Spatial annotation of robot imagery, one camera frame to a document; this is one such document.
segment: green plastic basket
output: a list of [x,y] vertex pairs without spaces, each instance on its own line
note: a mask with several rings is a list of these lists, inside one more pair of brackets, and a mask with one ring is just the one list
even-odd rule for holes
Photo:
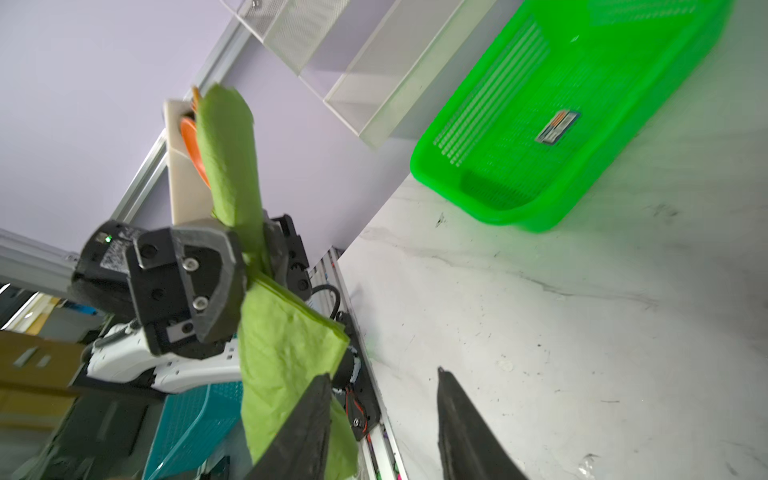
[[424,133],[413,176],[482,222],[552,228],[717,42],[730,5],[527,0]]
[[169,395],[142,480],[161,480],[202,465],[240,420],[242,403],[242,382]]

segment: white marble table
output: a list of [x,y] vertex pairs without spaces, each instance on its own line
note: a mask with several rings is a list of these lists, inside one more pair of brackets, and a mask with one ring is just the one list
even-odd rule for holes
[[409,177],[344,253],[410,480],[442,478],[438,366],[531,479],[592,478],[587,455],[598,480],[768,478],[765,18],[737,3],[553,231],[481,224]]

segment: sticker on basket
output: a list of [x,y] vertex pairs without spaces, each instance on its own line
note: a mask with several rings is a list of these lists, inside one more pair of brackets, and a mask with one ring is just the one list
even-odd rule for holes
[[544,130],[536,137],[536,141],[544,145],[554,145],[565,134],[565,131],[581,116],[577,111],[560,110],[552,118]]

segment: green towel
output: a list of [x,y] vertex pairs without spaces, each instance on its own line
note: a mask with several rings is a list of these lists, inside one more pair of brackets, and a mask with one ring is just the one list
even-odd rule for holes
[[[214,215],[237,232],[249,287],[238,330],[243,427],[253,462],[272,442],[317,375],[339,367],[349,338],[270,278],[263,235],[253,116],[235,90],[214,86],[197,106],[197,143]],[[331,402],[326,480],[357,473],[357,444],[342,406]]]

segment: orange plate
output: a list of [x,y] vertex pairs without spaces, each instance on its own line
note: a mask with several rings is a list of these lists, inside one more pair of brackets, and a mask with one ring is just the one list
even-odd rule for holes
[[192,160],[195,170],[200,174],[200,178],[203,179],[205,184],[210,188],[208,183],[208,176],[205,173],[205,166],[203,165],[203,159],[200,157],[200,148],[197,147],[197,126],[189,117],[181,118],[179,125],[181,130],[181,137],[184,139],[184,144],[187,146],[187,152]]

